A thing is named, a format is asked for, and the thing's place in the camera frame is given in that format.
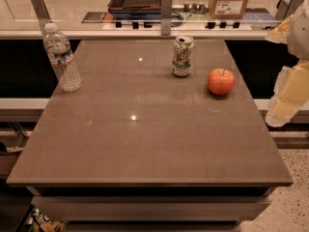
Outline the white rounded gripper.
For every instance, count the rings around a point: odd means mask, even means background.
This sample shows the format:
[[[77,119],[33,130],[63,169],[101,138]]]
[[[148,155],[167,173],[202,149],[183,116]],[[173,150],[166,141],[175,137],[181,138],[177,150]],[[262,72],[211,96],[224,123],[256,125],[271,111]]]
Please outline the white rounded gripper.
[[[309,0],[270,30],[266,40],[288,43],[288,51],[300,60],[309,59]],[[299,109],[309,101],[309,62],[299,61],[292,68],[284,66],[278,74],[274,95],[270,99],[266,123],[274,128],[289,123]]]

